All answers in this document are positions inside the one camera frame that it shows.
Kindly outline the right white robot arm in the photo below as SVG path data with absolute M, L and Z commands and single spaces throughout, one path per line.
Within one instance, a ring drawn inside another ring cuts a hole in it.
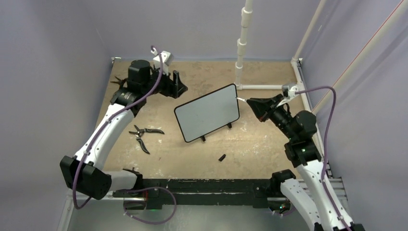
M 309 192 L 301 188 L 290 170 L 272 174 L 270 189 L 284 195 L 300 213 L 311 231 L 362 231 L 342 206 L 329 178 L 325 161 L 312 137 L 317 132 L 316 116 L 302 110 L 292 116 L 281 94 L 272 98 L 249 98 L 246 103 L 260 122 L 267 120 L 288 138 L 285 154 L 301 175 Z

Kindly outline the white PVC pipe frame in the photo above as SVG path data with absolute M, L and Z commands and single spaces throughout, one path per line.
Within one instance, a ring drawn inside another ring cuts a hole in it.
M 408 23 L 405 0 L 255 0 L 248 51 L 259 60 L 302 58 L 305 85 L 349 81 L 376 65 L 381 42 Z

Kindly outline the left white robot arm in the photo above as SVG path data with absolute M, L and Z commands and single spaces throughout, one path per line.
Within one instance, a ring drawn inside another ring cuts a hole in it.
M 179 71 L 169 72 L 166 64 L 151 65 L 146 60 L 132 61 L 127 77 L 116 78 L 113 83 L 119 88 L 100 124 L 73 156 L 64 156 L 60 161 L 65 183 L 72 190 L 75 202 L 77 193 L 96 200 L 118 190 L 125 190 L 132 197 L 141 195 L 142 174 L 130 169 L 104 172 L 107 157 L 119 136 L 147 103 L 147 97 L 159 93 L 177 99 L 188 90 Z

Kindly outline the yellow handled pliers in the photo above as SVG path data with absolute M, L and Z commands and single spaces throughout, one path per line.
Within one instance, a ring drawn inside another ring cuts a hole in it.
M 114 83 L 119 85 L 120 88 L 124 87 L 125 83 L 127 82 L 127 78 L 121 79 L 118 78 L 117 76 L 114 76 L 115 81 L 110 81 L 110 83 Z

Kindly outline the black handled pliers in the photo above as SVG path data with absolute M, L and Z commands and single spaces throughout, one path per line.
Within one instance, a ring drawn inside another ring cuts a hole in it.
M 142 140 L 142 137 L 144 136 L 145 133 L 156 133 L 156 134 L 163 134 L 165 135 L 165 133 L 160 130 L 160 129 L 156 129 L 156 128 L 139 128 L 136 125 L 134 125 L 134 128 L 136 129 L 135 131 L 129 131 L 129 134 L 135 135 L 136 136 L 136 141 L 139 143 L 141 149 L 146 153 L 146 154 L 150 154 L 150 152 L 148 151 L 148 149 L 145 146 L 144 141 Z

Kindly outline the black marker cap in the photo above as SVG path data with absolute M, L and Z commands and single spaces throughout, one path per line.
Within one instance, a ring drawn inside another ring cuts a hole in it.
M 219 162 L 222 162 L 224 159 L 225 159 L 225 157 L 226 157 L 226 154 L 223 154 L 218 160 L 219 160 Z

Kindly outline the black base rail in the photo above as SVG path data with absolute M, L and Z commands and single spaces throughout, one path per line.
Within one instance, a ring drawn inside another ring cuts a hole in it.
M 277 207 L 288 199 L 272 191 L 269 179 L 144 179 L 143 193 L 108 192 L 103 200 L 146 202 L 147 209 L 163 205 L 233 205 Z

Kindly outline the small black-framed whiteboard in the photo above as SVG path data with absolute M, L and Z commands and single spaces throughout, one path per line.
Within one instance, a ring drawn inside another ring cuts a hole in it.
M 201 139 L 240 118 L 236 85 L 231 83 L 174 109 L 174 114 L 186 143 Z

